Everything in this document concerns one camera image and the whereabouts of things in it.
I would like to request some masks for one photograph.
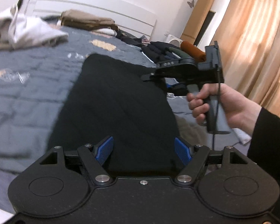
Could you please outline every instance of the wrist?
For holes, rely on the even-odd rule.
[[[257,103],[247,99],[245,108],[241,115],[241,127],[240,129],[252,136],[257,118],[261,111],[261,106]]]

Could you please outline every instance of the curtain fold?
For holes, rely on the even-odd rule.
[[[226,84],[280,116],[280,0],[231,0],[215,40]]]

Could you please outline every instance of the brown cloth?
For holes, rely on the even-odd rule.
[[[182,51],[192,56],[198,62],[206,61],[205,53],[193,44],[191,44],[189,41],[183,41],[180,45],[180,48]]]
[[[117,25],[111,18],[97,17],[79,10],[66,10],[61,14],[61,25],[83,30],[110,28],[118,31]]]

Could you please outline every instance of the rolled brown mat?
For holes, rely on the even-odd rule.
[[[192,56],[198,62],[206,61],[205,53],[193,44],[191,44],[189,41],[183,41],[180,45],[180,48],[182,51]]]

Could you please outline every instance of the finger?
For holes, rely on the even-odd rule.
[[[204,84],[200,92],[197,94],[197,99],[206,99],[209,95],[216,95],[218,93],[219,84]]]
[[[187,94],[187,101],[188,102],[191,102],[193,99],[195,99],[196,97],[194,96],[194,94],[192,93],[188,93]]]
[[[199,106],[203,105],[203,100],[202,99],[193,99],[190,103],[189,103],[189,109],[193,110]]]
[[[205,121],[205,114],[200,114],[197,116],[196,118],[197,124],[201,125],[203,124],[204,121]]]
[[[202,106],[195,108],[192,111],[192,115],[194,118],[197,118],[200,114],[205,114],[209,110],[210,110],[210,106],[208,104],[204,104]]]

